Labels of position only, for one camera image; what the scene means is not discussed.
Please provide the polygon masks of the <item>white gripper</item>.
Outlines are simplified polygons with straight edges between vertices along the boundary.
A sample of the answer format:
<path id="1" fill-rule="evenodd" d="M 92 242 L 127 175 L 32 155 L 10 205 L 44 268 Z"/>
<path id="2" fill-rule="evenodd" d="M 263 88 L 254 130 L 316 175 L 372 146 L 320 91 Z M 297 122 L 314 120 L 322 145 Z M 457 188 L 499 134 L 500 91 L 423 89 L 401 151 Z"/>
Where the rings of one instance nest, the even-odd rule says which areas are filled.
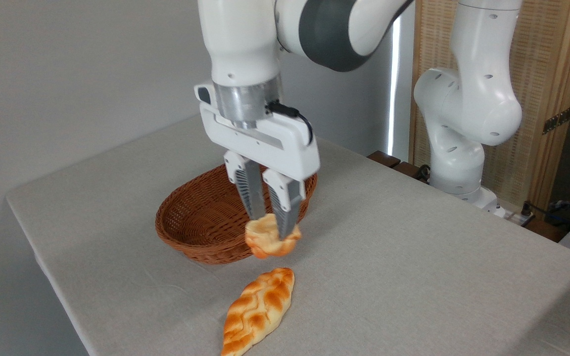
<path id="1" fill-rule="evenodd" d="M 314 136 L 303 120 L 271 112 L 264 106 L 259 110 L 263 117 L 254 128 L 236 126 L 220 113 L 213 84 L 197 84 L 194 95 L 199 100 L 206 135 L 228 150 L 224 154 L 228 178 L 251 220 L 266 214 L 259 164 L 269 168 L 263 172 L 263 181 L 268 186 L 279 239 L 285 239 L 293 232 L 305 200 L 301 181 L 320 168 Z"/>

